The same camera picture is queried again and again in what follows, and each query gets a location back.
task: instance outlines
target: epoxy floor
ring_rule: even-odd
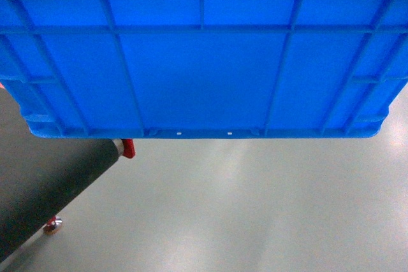
[[[365,140],[136,140],[0,269],[408,271],[408,88],[390,114]]]

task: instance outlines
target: red bracket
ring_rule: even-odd
[[[136,155],[135,145],[133,144],[133,140],[122,140],[123,145],[125,147],[125,151],[123,152],[123,156],[127,157],[128,159],[132,159]]]

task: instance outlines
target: gray floor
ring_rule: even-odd
[[[137,140],[6,271],[408,271],[408,88],[367,140]]]

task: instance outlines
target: red part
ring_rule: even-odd
[[[123,156],[127,157],[128,159],[132,159],[136,155],[135,145],[133,144],[133,140],[122,140],[123,145],[125,147],[125,151],[123,152]]]
[[[52,223],[55,222],[55,220],[57,220],[57,216],[53,216],[53,217],[47,222],[47,225],[52,225]]]

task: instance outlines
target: plastic crate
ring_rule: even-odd
[[[0,14],[0,82],[43,137],[368,137],[408,80],[408,0],[0,0]]]

